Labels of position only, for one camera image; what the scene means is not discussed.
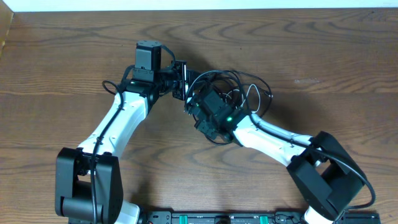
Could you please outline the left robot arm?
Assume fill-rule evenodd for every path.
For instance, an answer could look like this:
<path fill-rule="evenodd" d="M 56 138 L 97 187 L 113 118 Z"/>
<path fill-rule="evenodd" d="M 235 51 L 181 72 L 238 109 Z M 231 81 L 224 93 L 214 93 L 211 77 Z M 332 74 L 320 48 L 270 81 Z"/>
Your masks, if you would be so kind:
<path fill-rule="evenodd" d="M 185 100 L 199 76 L 176 58 L 162 67 L 162 51 L 173 55 L 158 41 L 138 41 L 135 63 L 114 86 L 114 101 L 103 120 L 78 147 L 58 153 L 55 212 L 69 223 L 145 222 L 141 208 L 124 199 L 119 160 L 155 102 L 168 93 Z"/>

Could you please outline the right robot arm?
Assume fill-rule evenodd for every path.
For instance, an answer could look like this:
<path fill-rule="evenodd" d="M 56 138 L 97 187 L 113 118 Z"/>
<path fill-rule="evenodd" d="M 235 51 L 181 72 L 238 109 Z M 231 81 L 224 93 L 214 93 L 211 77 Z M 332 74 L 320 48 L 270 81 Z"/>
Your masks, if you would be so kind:
<path fill-rule="evenodd" d="M 211 140 L 253 148 L 284 165 L 308 203 L 307 223 L 333 223 L 368 184 L 363 171 L 329 133 L 296 134 L 243 108 L 233 108 L 214 90 L 188 99 L 195 128 Z"/>

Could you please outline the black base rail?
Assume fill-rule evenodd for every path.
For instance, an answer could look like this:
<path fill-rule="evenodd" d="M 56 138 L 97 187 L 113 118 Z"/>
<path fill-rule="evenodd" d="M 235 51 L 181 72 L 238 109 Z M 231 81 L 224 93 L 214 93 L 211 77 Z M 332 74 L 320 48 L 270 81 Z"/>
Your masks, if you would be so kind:
<path fill-rule="evenodd" d="M 138 224 L 266 224 L 307 223 L 299 212 L 275 213 L 175 213 L 156 211 L 141 213 L 139 218 L 120 218 L 115 223 Z M 378 213 L 345 213 L 337 224 L 381 224 Z"/>

